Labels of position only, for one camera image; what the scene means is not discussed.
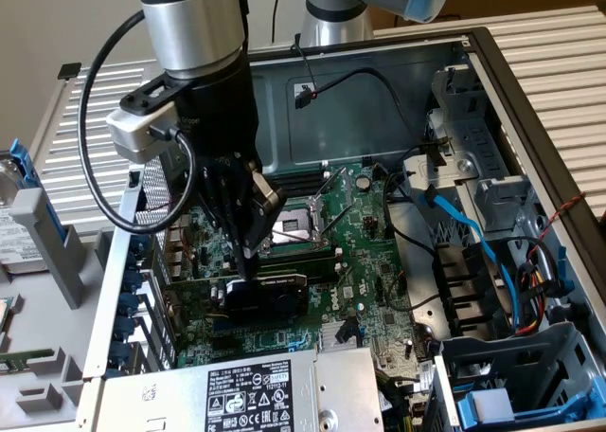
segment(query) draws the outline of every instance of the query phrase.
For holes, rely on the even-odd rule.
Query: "open computer chassis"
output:
[[[580,201],[544,235],[548,250],[529,257],[579,190],[489,32],[307,54],[318,81],[360,66],[385,74],[413,134],[372,77],[295,110],[310,86],[301,58],[252,54],[258,150],[289,194],[259,251],[265,280],[251,289],[237,279],[229,244],[195,203],[163,234],[116,229],[83,371],[91,381],[83,394],[98,396],[90,411],[80,406],[80,424],[214,432],[606,424],[606,244]],[[421,137],[426,149],[404,155]],[[132,168],[122,215],[157,220],[179,191],[180,168],[174,153]],[[560,278],[548,291],[526,287],[526,325],[538,297],[542,309],[526,335],[511,336],[503,271],[468,225],[429,207],[431,186],[479,224],[512,279],[533,266]],[[406,402],[388,402],[385,380]]]

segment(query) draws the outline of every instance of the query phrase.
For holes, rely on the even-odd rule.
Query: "barcode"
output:
[[[21,258],[24,260],[39,259],[41,256],[40,254],[21,254]]]

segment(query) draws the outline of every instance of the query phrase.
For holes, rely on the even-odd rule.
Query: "green circuit board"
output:
[[[289,322],[273,322],[254,327],[232,327],[228,317],[210,314],[206,308],[212,281],[229,279],[236,273],[231,268],[223,268],[228,246],[220,233],[213,232],[205,222],[201,210],[190,210],[192,219],[197,220],[194,234],[186,235],[188,250],[205,252],[205,263],[199,269],[201,279],[194,279],[192,268],[184,257],[181,265],[181,280],[165,290],[166,294],[178,298],[183,320],[176,326],[178,367],[199,366],[229,359],[251,357],[264,352],[300,351],[318,348],[321,345],[322,326],[342,321],[356,315],[363,343],[370,347],[377,364],[391,375],[412,376],[418,366],[415,352],[406,357],[405,343],[414,341],[414,326],[411,316],[399,313],[385,306],[383,292],[401,271],[401,262],[393,237],[384,237],[383,221],[383,181],[371,181],[368,191],[356,188],[356,179],[361,175],[372,178],[370,167],[360,164],[334,167],[331,173],[341,172],[330,190],[323,194],[324,217],[330,223],[347,209],[342,219],[327,232],[331,247],[340,247],[341,272],[332,282],[318,283],[309,288],[309,308],[306,315]],[[285,209],[297,209],[305,203],[303,199],[290,200]],[[369,231],[368,218],[374,220],[374,230]],[[297,245],[305,249],[307,243]],[[285,250],[275,247],[273,253]],[[296,266],[283,264],[271,266],[264,274],[292,273],[308,274],[308,270],[326,270],[327,260],[334,273],[333,250],[326,255],[318,250],[318,259]],[[393,301],[408,304],[405,291],[394,289]]]

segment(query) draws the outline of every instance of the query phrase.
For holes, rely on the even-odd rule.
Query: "capacitor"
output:
[[[368,176],[361,174],[356,178],[356,189],[362,193],[367,193],[372,186],[372,181]]]
[[[410,353],[413,351],[413,341],[408,339],[404,344],[404,358],[410,359]]]

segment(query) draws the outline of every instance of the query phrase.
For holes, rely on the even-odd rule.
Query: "circuit chip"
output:
[[[343,298],[344,299],[353,298],[353,288],[352,287],[343,287]]]
[[[385,314],[385,315],[383,315],[383,323],[385,325],[395,325],[396,317],[394,317],[393,314]]]

